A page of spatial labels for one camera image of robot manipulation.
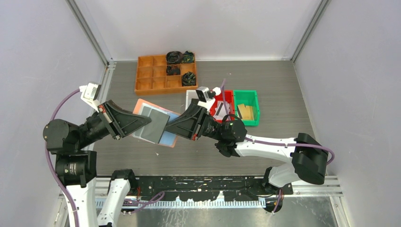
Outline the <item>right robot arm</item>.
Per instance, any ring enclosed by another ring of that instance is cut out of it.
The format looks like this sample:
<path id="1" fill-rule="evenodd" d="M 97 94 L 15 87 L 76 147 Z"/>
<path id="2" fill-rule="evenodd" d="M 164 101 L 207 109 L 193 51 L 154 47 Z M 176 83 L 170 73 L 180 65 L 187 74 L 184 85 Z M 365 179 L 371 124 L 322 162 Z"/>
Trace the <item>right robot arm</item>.
<path id="1" fill-rule="evenodd" d="M 275 194 L 280 188 L 299 180 L 322 185 L 326 167 L 333 154 L 306 133 L 296 138 L 275 139 L 248 134 L 244 122 L 227 114 L 218 122 L 202 102 L 192 102 L 183 114 L 168 122 L 165 130 L 189 140 L 208 137 L 225 157 L 262 157 L 283 164 L 268 167 L 262 181 L 263 190 Z"/>

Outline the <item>tan leather card holder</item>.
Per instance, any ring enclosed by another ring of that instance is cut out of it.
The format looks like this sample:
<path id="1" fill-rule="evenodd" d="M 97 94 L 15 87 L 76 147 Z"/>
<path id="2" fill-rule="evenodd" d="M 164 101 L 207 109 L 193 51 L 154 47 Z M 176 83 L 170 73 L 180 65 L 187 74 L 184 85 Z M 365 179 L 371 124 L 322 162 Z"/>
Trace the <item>tan leather card holder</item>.
<path id="1" fill-rule="evenodd" d="M 131 134 L 132 137 L 160 146 L 171 148 L 175 146 L 178 136 L 167 132 L 165 127 L 167 123 L 178 118 L 178 113 L 162 108 L 144 99 L 137 101 L 133 113 L 149 117 L 151 122 Z"/>

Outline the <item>dark grey credit card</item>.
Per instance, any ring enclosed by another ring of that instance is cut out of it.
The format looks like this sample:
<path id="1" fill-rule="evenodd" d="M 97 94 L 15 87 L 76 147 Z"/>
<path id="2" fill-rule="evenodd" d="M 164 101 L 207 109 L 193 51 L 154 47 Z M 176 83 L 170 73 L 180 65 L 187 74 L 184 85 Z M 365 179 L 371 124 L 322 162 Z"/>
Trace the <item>dark grey credit card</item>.
<path id="1" fill-rule="evenodd" d="M 149 118 L 151 122 L 144 127 L 140 137 L 153 143 L 159 143 L 170 115 L 151 109 Z"/>

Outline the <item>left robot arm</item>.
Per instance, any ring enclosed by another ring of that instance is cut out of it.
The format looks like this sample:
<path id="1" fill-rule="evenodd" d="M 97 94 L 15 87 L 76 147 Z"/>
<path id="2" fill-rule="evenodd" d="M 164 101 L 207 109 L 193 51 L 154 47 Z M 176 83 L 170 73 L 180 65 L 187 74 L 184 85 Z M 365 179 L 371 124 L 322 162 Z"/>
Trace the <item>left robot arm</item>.
<path id="1" fill-rule="evenodd" d="M 151 122 L 147 116 L 121 109 L 113 101 L 99 104 L 81 125 L 52 118 L 44 127 L 46 150 L 55 155 L 50 166 L 56 182 L 68 202 L 72 227 L 115 227 L 127 195 L 133 195 L 138 182 L 131 169 L 115 170 L 111 176 L 106 201 L 96 210 L 97 153 L 87 146 L 112 136 L 119 140 Z"/>

